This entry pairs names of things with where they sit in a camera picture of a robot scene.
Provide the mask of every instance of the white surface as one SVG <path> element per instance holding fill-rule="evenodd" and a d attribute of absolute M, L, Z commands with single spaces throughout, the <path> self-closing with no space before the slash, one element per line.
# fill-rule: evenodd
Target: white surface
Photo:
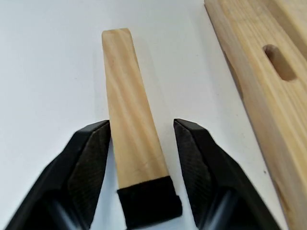
<path fill-rule="evenodd" d="M 173 118 L 197 122 L 286 223 L 202 0 L 0 1 L 0 229 L 77 129 L 108 119 L 101 32 L 128 27 L 181 218 L 194 229 Z M 124 229 L 112 151 L 92 229 Z"/>

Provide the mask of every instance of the black rubber tip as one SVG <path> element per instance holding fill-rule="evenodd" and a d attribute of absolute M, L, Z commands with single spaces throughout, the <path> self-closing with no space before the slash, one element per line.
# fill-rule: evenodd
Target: black rubber tip
<path fill-rule="evenodd" d="M 182 205 L 170 176 L 117 191 L 127 229 L 160 223 L 182 215 Z"/>

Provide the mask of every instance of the black plastic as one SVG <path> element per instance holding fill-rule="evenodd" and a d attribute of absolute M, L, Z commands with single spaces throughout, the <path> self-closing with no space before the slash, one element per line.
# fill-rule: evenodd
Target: black plastic
<path fill-rule="evenodd" d="M 118 190 L 128 229 L 153 225 L 182 215 L 170 176 Z"/>
<path fill-rule="evenodd" d="M 89 229 L 105 175 L 109 142 L 109 121 L 77 131 L 43 170 L 6 230 L 57 229 L 46 210 L 50 199 L 61 202 L 82 229 Z"/>
<path fill-rule="evenodd" d="M 233 216 L 242 216 L 242 220 L 231 218 L 230 222 L 242 229 L 279 230 L 241 167 L 215 143 L 206 129 L 182 119 L 174 120 L 174 129 L 183 179 L 199 229 L 203 228 L 216 196 L 231 189 L 240 197 Z M 253 222 L 243 225 L 247 219 Z M 228 225 L 226 229 L 235 228 Z"/>

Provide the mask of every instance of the slot hole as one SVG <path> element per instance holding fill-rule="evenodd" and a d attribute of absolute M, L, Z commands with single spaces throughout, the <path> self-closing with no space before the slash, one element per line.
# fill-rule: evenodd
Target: slot hole
<path fill-rule="evenodd" d="M 293 81 L 297 78 L 295 72 L 278 47 L 266 45 L 263 47 L 263 51 L 282 80 Z"/>

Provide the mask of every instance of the wooden stick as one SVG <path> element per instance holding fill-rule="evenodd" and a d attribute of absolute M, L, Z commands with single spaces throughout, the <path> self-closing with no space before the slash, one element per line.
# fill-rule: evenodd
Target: wooden stick
<path fill-rule="evenodd" d="M 102 33 L 119 188 L 168 176 L 128 29 Z"/>
<path fill-rule="evenodd" d="M 304 230 L 307 1 L 205 0 L 205 6 L 237 75 L 288 225 Z"/>

